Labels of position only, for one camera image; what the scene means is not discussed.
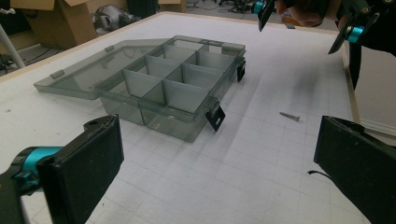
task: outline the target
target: transparent organizer box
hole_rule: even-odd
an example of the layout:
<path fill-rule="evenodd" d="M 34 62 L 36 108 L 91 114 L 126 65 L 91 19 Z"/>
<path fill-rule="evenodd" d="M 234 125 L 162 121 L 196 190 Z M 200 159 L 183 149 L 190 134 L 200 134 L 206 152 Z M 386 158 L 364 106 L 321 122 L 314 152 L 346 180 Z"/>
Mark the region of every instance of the transparent organizer box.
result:
<path fill-rule="evenodd" d="M 219 101 L 245 74 L 245 46 L 177 35 L 131 40 L 54 73 L 39 91 L 100 98 L 108 114 L 193 142 L 225 118 Z"/>

